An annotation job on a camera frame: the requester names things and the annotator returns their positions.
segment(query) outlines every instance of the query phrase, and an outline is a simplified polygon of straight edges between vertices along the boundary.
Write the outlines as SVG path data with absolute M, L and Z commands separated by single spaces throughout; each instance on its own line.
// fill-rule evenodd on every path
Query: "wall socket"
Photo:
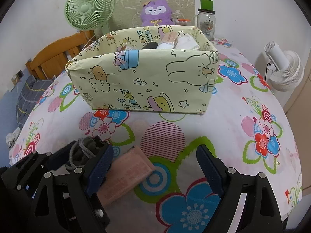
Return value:
M 17 72 L 12 78 L 11 81 L 7 84 L 7 89 L 11 92 L 13 88 L 16 86 L 16 84 L 21 80 L 21 77 L 23 77 L 24 74 L 21 70 Z

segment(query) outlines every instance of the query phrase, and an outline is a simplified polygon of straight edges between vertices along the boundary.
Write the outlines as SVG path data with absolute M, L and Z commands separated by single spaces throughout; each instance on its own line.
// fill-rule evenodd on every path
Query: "wooden chair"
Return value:
M 27 62 L 26 67 L 30 74 L 38 79 L 51 79 L 54 75 L 58 76 L 68 62 L 65 52 L 68 51 L 73 59 L 81 51 L 79 46 L 87 44 L 93 36 L 93 31 L 83 31 L 59 39 L 40 51 L 32 61 Z

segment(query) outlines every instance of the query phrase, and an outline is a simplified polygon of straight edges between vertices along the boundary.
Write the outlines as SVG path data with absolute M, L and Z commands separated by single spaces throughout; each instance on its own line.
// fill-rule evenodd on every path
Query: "green lid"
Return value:
M 201 0 L 201 9 L 213 10 L 213 1 L 212 0 Z

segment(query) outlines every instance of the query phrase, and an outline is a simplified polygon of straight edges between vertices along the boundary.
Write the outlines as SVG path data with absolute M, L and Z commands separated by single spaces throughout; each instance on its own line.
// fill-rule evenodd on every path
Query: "glass jar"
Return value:
M 215 11 L 199 9 L 197 15 L 197 27 L 203 32 L 203 34 L 210 40 L 214 40 L 215 34 Z

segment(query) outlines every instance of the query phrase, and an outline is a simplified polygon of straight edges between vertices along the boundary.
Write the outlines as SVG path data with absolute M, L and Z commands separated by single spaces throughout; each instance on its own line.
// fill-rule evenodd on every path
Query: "white wall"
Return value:
M 311 27 L 293 0 L 213 0 L 216 35 L 232 41 L 255 63 L 265 44 L 296 51 L 305 65 Z M 0 96 L 10 77 L 49 43 L 74 34 L 64 18 L 66 0 L 16 0 L 0 24 Z M 195 0 L 196 7 L 200 0 Z M 289 96 L 281 94 L 286 102 Z

